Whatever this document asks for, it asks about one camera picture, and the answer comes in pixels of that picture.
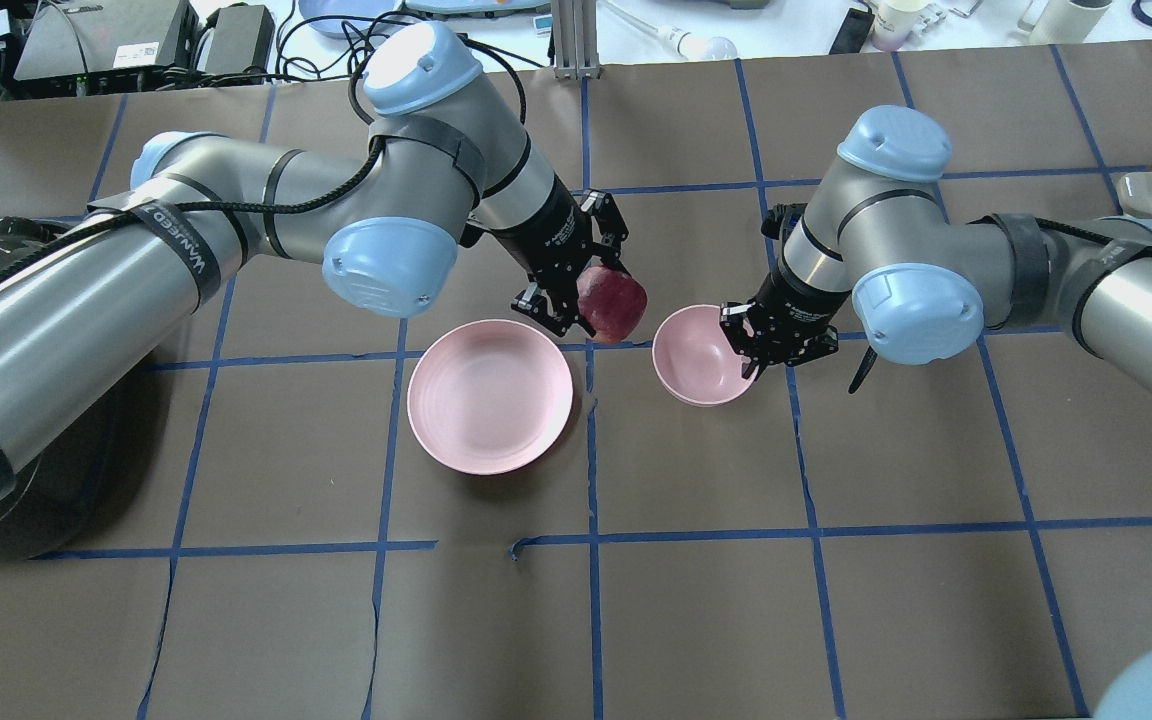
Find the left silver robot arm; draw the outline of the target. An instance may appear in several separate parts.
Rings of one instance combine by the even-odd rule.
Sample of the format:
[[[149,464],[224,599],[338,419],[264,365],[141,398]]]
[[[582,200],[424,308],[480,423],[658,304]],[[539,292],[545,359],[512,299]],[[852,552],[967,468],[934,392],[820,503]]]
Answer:
[[[590,265],[621,272],[626,219],[611,194],[576,199],[484,76],[480,51],[420,20],[349,77],[371,104],[365,159],[219,132],[161,132],[131,190],[0,270],[0,502],[20,470],[174,325],[268,252],[320,265],[371,313],[433,306],[458,251],[490,234],[526,274],[511,309],[563,336],[596,333],[579,306]]]

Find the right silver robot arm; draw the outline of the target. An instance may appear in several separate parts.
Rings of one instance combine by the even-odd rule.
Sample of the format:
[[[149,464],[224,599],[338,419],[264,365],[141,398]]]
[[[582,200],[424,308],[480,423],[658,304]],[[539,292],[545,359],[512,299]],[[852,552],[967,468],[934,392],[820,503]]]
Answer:
[[[1117,215],[950,223],[934,197],[950,158],[922,111],[856,119],[812,199],[765,215],[781,252],[759,290],[717,311],[742,378],[835,354],[850,305],[867,338],[854,389],[876,361],[925,365],[988,329],[1056,325],[1152,393],[1152,172],[1120,179]]]

